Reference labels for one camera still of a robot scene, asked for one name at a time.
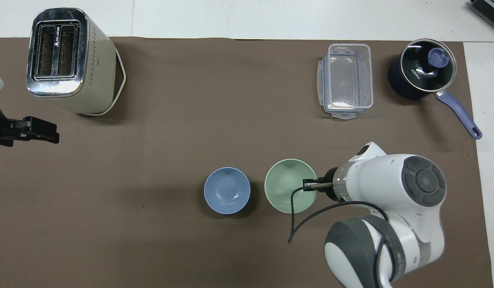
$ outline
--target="blue bowl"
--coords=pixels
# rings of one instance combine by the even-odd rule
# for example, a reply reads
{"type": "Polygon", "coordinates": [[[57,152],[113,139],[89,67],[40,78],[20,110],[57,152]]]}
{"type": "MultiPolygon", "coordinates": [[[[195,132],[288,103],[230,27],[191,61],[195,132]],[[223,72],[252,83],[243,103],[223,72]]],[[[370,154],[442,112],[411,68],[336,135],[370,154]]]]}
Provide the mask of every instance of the blue bowl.
{"type": "Polygon", "coordinates": [[[249,179],[236,168],[219,168],[206,179],[205,200],[215,212],[234,214],[247,204],[250,197],[249,179]]]}

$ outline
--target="gray circular button pad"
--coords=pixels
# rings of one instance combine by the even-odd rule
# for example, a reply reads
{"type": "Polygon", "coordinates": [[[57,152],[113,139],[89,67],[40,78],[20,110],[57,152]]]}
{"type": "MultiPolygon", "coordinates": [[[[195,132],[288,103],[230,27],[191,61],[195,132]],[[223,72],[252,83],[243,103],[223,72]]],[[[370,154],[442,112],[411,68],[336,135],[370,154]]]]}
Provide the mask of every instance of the gray circular button pad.
{"type": "Polygon", "coordinates": [[[404,160],[402,183],[409,197],[421,206],[436,206],[446,193],[446,182],[441,170],[421,156],[404,160]]]}

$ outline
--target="lid knob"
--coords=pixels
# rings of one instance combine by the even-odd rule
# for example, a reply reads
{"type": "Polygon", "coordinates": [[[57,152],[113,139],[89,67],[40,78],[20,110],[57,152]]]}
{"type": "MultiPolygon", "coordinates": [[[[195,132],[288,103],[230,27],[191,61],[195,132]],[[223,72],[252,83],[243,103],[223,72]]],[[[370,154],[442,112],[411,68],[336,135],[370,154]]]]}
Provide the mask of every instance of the lid knob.
{"type": "Polygon", "coordinates": [[[428,63],[436,68],[444,68],[450,63],[450,57],[443,48],[432,48],[428,52],[428,63]]]}

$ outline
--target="toaster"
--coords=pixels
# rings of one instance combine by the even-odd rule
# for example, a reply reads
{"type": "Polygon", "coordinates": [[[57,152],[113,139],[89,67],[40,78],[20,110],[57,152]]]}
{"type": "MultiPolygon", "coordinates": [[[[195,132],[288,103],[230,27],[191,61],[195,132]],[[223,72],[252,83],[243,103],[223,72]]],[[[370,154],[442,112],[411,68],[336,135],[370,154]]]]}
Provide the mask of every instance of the toaster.
{"type": "Polygon", "coordinates": [[[35,17],[27,89],[74,113],[103,115],[115,104],[117,49],[84,11],[53,8],[35,17]]]}

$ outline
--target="clear plastic food container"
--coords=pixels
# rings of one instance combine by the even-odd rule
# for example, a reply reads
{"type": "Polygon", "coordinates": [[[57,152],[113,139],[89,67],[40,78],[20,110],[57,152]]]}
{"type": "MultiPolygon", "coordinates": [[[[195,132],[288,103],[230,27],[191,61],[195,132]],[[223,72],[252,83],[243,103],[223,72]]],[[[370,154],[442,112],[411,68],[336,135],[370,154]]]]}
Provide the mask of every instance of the clear plastic food container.
{"type": "Polygon", "coordinates": [[[366,44],[332,44],[318,62],[320,105],[340,119],[352,119],[373,104],[372,55],[366,44]]]}

